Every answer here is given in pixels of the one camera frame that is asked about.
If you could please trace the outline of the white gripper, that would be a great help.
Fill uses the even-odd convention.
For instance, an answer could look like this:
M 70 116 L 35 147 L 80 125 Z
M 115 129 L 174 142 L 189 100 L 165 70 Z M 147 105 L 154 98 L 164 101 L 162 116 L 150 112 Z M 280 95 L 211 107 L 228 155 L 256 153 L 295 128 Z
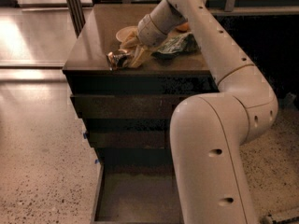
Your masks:
M 136 47 L 133 59 L 129 62 L 129 68 L 137 68 L 146 62 L 152 53 L 151 48 L 162 44 L 167 38 L 154 24 L 149 14 L 147 14 L 137 25 L 137 30 L 132 30 L 121 42 L 121 49 L 131 49 Z

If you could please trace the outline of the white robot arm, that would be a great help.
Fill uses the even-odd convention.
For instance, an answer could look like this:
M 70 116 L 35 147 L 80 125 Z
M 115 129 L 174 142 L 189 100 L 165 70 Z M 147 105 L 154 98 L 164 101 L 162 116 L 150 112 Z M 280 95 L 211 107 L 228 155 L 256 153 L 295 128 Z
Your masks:
M 259 224 L 239 148 L 267 131 L 278 100 L 258 67 L 206 9 L 206 0 L 163 0 L 122 43 L 138 67 L 187 22 L 217 92 L 183 100 L 170 145 L 184 224 Z

